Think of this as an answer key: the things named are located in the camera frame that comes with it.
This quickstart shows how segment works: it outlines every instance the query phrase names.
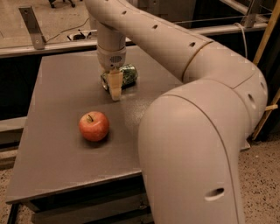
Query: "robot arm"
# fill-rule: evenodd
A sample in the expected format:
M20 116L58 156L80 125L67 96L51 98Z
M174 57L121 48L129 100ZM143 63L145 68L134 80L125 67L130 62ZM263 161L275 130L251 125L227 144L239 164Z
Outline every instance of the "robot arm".
M140 165L155 223L244 223L238 155L265 110L262 73L210 38L125 0L85 4L99 22L105 70L123 64L127 36L190 82L157 98L139 127Z

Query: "tabletop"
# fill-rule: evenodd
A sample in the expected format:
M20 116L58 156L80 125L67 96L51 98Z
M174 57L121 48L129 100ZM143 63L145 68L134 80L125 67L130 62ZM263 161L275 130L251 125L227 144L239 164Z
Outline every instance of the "tabletop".
M141 175L137 131L149 105L181 82L137 46L126 64L136 67L134 86L112 101L102 87L96 51L43 57L19 145L7 203L43 198ZM89 111L109 119L107 137L85 140L78 123Z

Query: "red apple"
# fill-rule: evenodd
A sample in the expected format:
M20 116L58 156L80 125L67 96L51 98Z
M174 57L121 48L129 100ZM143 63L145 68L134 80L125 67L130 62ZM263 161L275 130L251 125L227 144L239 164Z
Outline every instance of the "red apple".
M86 113L79 121L80 133L88 141L98 142L109 132L109 120L98 111Z

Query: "green can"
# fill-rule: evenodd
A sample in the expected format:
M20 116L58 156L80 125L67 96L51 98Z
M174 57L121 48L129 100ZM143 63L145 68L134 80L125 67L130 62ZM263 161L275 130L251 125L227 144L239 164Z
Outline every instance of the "green can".
M120 71L123 73L122 88L130 87L137 81L137 69L131 65L121 66ZM101 82L105 90L109 90L109 84L107 82L108 73L101 75Z

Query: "floor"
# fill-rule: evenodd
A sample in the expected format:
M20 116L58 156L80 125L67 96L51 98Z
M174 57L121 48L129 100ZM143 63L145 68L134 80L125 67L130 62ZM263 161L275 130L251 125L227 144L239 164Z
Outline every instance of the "floor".
M42 32L50 43L69 41L67 34L81 29L89 30L88 13L83 2L75 0L76 7L62 0L55 9L47 0L0 1L0 48L32 44L18 7L31 5ZM241 194L246 224L280 223L280 133L271 134L266 142L257 142L240 154ZM17 150L0 153L0 224L6 223L11 206L5 204L5 192L12 175ZM31 223L32 212L21 206L17 223Z
M48 0L1 0L0 48L32 45L18 9L22 6L32 6L41 31L45 39L49 40L48 43L67 42L69 41L68 34L77 32L78 29L90 30L84 2L80 0L74 0L74 2L76 7L72 8L68 1L57 0L54 2L55 9L52 9Z

